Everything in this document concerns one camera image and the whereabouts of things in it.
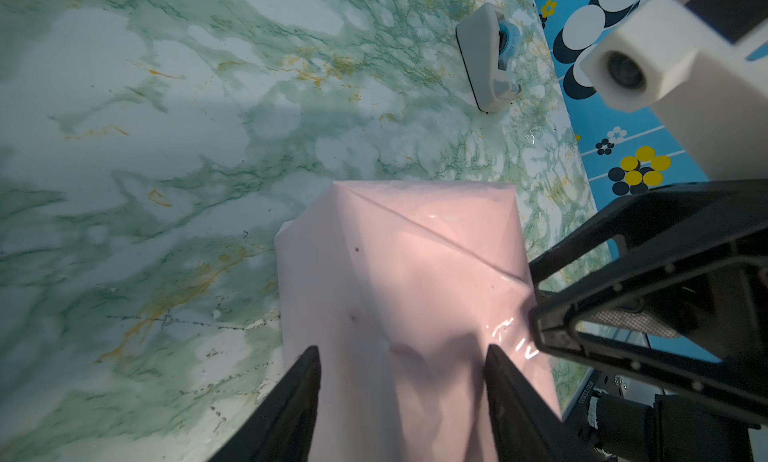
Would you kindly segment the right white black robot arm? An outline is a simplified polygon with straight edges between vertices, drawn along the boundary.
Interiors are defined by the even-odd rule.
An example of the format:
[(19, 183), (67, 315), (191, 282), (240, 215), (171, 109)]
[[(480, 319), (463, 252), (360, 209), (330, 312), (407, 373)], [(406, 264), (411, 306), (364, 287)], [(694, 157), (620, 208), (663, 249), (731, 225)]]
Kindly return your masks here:
[(767, 422), (767, 183), (696, 182), (619, 198), (535, 258), (535, 283), (615, 240), (619, 257), (529, 320), (544, 353), (660, 388), (589, 397), (595, 445), (638, 461), (749, 461)]

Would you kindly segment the purple wrapping paper sheet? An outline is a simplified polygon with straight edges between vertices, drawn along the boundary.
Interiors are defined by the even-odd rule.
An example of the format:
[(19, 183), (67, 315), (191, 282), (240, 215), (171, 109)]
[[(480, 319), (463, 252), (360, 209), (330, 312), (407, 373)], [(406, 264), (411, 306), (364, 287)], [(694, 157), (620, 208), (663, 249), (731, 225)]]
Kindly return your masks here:
[[(535, 303), (513, 185), (336, 182), (275, 249), (284, 362), (320, 353), (311, 460), (496, 459), (490, 326)], [(511, 361), (558, 411), (547, 355)]]

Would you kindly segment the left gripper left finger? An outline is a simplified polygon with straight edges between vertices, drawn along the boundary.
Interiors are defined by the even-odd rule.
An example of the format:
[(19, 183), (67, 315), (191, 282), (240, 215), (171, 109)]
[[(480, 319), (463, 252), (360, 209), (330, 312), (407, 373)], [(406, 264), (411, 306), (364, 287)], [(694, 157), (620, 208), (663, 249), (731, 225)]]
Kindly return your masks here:
[(306, 462), (317, 420), (320, 387), (320, 353), (316, 346), (310, 346), (211, 459)]

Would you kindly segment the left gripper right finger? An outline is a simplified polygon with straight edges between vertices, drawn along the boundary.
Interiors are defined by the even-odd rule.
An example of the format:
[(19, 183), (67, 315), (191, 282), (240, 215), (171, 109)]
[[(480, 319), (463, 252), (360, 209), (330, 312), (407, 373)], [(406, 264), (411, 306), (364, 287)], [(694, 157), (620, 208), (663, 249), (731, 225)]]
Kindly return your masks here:
[(483, 368), (495, 448), (500, 461), (595, 461), (597, 454), (569, 430), (496, 344)]

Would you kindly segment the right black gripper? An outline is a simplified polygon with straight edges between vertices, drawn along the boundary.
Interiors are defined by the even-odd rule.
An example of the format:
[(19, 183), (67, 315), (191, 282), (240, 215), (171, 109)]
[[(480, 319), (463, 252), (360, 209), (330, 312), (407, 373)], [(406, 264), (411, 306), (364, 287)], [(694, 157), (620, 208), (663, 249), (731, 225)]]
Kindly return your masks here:
[[(660, 236), (646, 242), (717, 200), (743, 192), (766, 196), (767, 181), (672, 184), (617, 198), (599, 210), (530, 262), (533, 285), (614, 237), (623, 237), (627, 250), (530, 311), (536, 346), (669, 389), (736, 419), (766, 423), (767, 235), (746, 234), (718, 245), (671, 244)], [(685, 338), (715, 361), (578, 329), (585, 319), (622, 304), (640, 332)]]

